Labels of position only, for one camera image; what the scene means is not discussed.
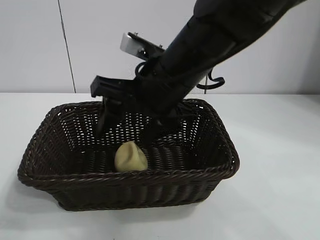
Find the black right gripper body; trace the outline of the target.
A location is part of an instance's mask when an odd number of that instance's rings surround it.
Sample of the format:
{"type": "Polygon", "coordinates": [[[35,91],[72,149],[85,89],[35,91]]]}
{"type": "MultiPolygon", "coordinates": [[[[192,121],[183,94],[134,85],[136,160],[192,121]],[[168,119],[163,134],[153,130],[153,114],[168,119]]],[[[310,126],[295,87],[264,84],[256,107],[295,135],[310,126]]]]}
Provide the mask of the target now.
{"type": "Polygon", "coordinates": [[[133,80],[97,75],[90,85],[93,98],[108,98],[110,127],[116,126],[125,113],[144,114],[159,119],[163,127],[180,125],[177,107],[187,94],[183,76],[158,78],[138,74],[133,80]]]}

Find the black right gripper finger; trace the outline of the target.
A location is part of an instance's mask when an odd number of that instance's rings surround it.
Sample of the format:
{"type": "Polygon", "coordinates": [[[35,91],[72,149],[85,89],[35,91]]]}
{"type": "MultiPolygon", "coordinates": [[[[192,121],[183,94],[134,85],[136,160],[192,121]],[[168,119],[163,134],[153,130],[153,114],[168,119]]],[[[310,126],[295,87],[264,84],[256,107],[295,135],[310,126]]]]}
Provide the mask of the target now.
{"type": "Polygon", "coordinates": [[[110,128],[110,118],[108,109],[108,98],[102,98],[102,110],[96,125],[96,135],[101,137],[110,128]]]}
{"type": "Polygon", "coordinates": [[[143,129],[143,145],[150,145],[161,133],[163,124],[157,118],[153,118],[143,129]]]}

